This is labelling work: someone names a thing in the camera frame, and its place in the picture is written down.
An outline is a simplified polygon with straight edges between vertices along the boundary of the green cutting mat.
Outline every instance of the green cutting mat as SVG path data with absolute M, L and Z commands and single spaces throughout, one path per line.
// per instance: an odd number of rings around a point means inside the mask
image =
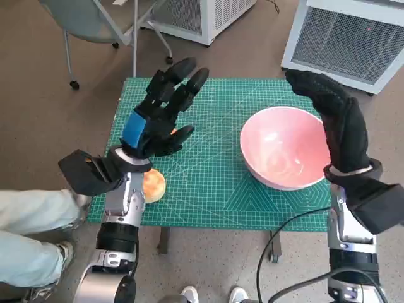
M 125 82 L 107 147 L 119 144 L 125 122 L 145 97 L 149 81 Z M 143 225 L 268 230 L 298 213 L 328 206 L 326 181 L 300 191 L 277 191 L 246 169 L 239 147 L 242 126 L 257 111 L 276 105 L 316 114 L 310 100 L 294 95 L 285 80 L 209 79 L 178 118 L 177 128 L 195 126 L 184 148 L 152 159 L 167 180 L 167 190 L 161 201 L 147 205 Z M 100 222 L 103 208 L 104 196 L 96 197 L 89 221 Z M 325 231 L 326 214 L 303 217 L 287 230 Z

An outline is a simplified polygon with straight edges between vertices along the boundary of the floor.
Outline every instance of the floor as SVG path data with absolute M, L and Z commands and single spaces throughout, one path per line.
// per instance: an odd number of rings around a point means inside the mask
M 198 58 L 211 77 L 282 77 L 280 61 L 297 0 L 273 5 L 258 0 L 255 7 L 222 33 L 207 49 L 167 37 L 175 60 Z M 59 189 L 66 183 L 57 161 L 81 148 L 102 153 L 114 117 L 122 82 L 131 74 L 131 49 L 118 51 L 71 39 L 74 71 L 80 91 L 73 92 L 65 65 L 61 30 L 32 0 L 0 2 L 0 145 L 2 189 Z M 141 32 L 140 76 L 164 69 L 165 54 L 148 30 Z M 383 161 L 386 182 L 404 183 L 404 69 L 373 98 L 352 91 L 362 106 L 370 137 L 369 154 Z M 74 238 L 77 257 L 59 291 L 49 302 L 72 302 L 80 273 L 94 246 L 97 225 L 85 225 Z M 404 230 L 396 227 L 379 237 L 381 281 L 390 302 L 402 302 Z M 256 299 L 254 282 L 259 254 L 268 235 L 236 230 L 174 229 L 170 253 L 156 254 L 158 229 L 140 232 L 140 267 L 136 274 L 137 302 L 156 302 L 183 286 L 197 286 L 201 302 L 226 302 L 233 285 Z M 325 234 L 282 234 L 280 264 L 265 263 L 263 297 L 328 271 Z M 329 302 L 324 283 L 293 293 L 280 302 Z

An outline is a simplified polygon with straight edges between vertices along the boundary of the blue strap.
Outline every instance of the blue strap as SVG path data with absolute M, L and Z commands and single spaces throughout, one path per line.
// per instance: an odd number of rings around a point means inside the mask
M 137 148 L 140 136 L 145 129 L 146 120 L 137 112 L 132 112 L 122 132 L 122 139 L 133 148 Z

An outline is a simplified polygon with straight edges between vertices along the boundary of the pink bowl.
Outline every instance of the pink bowl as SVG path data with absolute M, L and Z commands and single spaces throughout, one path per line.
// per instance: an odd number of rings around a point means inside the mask
M 240 135 L 248 169 L 263 184 L 283 191 L 313 185 L 330 163 L 323 123 L 295 107 L 269 107 L 250 117 Z

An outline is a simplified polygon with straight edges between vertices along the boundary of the shoe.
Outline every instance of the shoe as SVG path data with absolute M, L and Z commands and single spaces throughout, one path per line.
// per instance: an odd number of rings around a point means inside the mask
M 249 299 L 247 292 L 243 288 L 236 286 L 230 293 L 229 303 L 241 303 L 247 299 Z
M 66 272 L 66 269 L 73 260 L 74 249 L 72 243 L 68 241 L 63 241 L 56 244 L 56 247 L 60 249 L 61 255 L 63 257 L 62 274 Z M 54 283 L 48 284 L 43 287 L 33 287 L 27 291 L 21 303 L 42 303 L 45 302 L 55 291 L 57 284 L 61 279 L 59 277 Z
M 83 224 L 87 218 L 88 211 L 90 209 L 91 197 L 84 196 L 82 194 L 76 194 L 71 192 L 73 199 L 76 201 L 78 208 L 80 209 L 80 214 L 78 218 L 71 222 L 70 224 L 62 227 L 62 230 L 74 230 L 77 229 L 81 224 Z
M 181 292 L 181 295 L 187 298 L 189 303 L 199 303 L 198 292 L 193 286 L 187 286 L 186 288 L 184 288 Z

